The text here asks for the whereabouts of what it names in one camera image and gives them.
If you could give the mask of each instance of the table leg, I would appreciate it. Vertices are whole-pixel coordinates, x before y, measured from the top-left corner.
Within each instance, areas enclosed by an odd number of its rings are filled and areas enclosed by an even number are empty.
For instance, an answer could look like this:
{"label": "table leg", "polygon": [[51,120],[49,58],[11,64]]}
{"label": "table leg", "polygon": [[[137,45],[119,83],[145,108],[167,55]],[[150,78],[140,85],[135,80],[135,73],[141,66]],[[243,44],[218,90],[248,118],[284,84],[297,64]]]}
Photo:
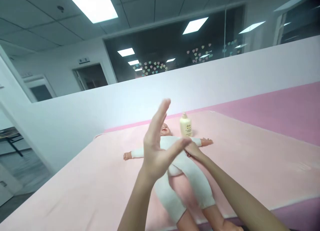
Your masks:
{"label": "table leg", "polygon": [[10,142],[9,138],[6,138],[7,142],[10,144],[11,147],[13,147],[13,149],[21,156],[23,157],[22,153]]}

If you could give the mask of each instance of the white onesie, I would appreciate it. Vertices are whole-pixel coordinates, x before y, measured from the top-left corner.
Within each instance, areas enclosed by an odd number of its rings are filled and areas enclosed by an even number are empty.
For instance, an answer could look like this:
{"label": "white onesie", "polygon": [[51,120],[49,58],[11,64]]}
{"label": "white onesie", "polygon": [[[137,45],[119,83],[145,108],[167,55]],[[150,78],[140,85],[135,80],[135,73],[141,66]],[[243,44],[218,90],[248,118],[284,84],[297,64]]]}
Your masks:
{"label": "white onesie", "polygon": [[[179,139],[180,137],[175,136],[162,136],[160,139],[160,148],[167,150]],[[191,139],[197,144],[197,146],[201,146],[201,139]],[[143,148],[133,150],[131,155],[133,158],[143,157]],[[168,176],[176,176],[181,173],[184,173],[188,178],[201,209],[208,208],[215,204],[206,176],[203,174],[201,169],[190,158],[188,158],[185,151],[182,151],[173,160],[167,172],[155,183],[155,191],[158,199],[175,223],[180,220],[181,216],[186,211],[186,207],[182,204],[181,199],[171,188]]]}

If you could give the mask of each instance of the fluorescent light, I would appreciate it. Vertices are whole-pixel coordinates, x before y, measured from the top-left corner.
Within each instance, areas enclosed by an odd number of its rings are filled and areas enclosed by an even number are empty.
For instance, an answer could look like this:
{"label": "fluorescent light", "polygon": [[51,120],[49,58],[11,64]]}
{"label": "fluorescent light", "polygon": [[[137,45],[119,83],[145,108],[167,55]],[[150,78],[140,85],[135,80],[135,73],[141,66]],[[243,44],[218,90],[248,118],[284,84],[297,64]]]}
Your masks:
{"label": "fluorescent light", "polygon": [[301,1],[302,0],[290,0],[290,1],[286,2],[285,4],[283,4],[282,6],[278,7],[277,9],[275,9],[274,12],[288,9],[288,8],[294,6],[295,4],[297,4],[297,3],[301,2]]}
{"label": "fluorescent light", "polygon": [[244,47],[245,45],[247,45],[247,43],[246,43],[246,44],[239,45],[239,46],[236,46],[235,48],[241,48],[241,47]]}
{"label": "fluorescent light", "polygon": [[204,58],[204,57],[209,56],[209,55],[210,55],[210,54],[206,54],[206,55],[201,56],[200,58]]}
{"label": "fluorescent light", "polygon": [[198,20],[189,22],[189,24],[187,25],[186,29],[183,32],[183,35],[190,33],[190,32],[198,31],[207,19],[208,18],[206,17],[206,18],[202,18],[202,19],[198,19]]}
{"label": "fluorescent light", "polygon": [[256,27],[260,26],[262,23],[265,23],[265,22],[266,22],[266,21],[252,24],[251,26],[247,27],[247,28],[244,29],[242,32],[240,32],[239,34],[252,31],[253,29],[255,29]]}
{"label": "fluorescent light", "polygon": [[92,23],[117,18],[110,0],[72,0]]}
{"label": "fluorescent light", "polygon": [[134,51],[133,51],[132,48],[128,48],[128,49],[124,49],[124,50],[118,51],[118,53],[119,53],[121,56],[129,56],[129,55],[134,54]]}
{"label": "fluorescent light", "polygon": [[134,64],[139,64],[139,60],[134,60],[134,61],[131,61],[131,62],[128,62],[131,66],[134,65]]}

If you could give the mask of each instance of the lotion bottle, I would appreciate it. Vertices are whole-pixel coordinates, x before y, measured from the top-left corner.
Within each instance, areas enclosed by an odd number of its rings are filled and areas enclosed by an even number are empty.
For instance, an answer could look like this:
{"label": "lotion bottle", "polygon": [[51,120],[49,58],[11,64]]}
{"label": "lotion bottle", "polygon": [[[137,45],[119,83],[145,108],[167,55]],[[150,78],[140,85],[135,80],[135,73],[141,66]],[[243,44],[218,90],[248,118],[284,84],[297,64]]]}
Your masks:
{"label": "lotion bottle", "polygon": [[182,136],[192,137],[191,120],[187,117],[185,112],[182,114],[182,117],[180,118],[180,130]]}

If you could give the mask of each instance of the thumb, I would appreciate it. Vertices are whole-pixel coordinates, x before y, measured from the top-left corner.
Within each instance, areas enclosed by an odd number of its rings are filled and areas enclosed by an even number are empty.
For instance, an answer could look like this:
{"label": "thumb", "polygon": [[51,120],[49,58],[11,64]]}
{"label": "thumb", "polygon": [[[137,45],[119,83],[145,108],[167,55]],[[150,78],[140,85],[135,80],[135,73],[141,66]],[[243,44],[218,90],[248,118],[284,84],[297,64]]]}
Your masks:
{"label": "thumb", "polygon": [[181,138],[178,141],[176,141],[167,151],[167,155],[169,156],[169,162],[172,163],[172,161],[176,158],[176,156],[190,143],[192,142],[191,138]]}

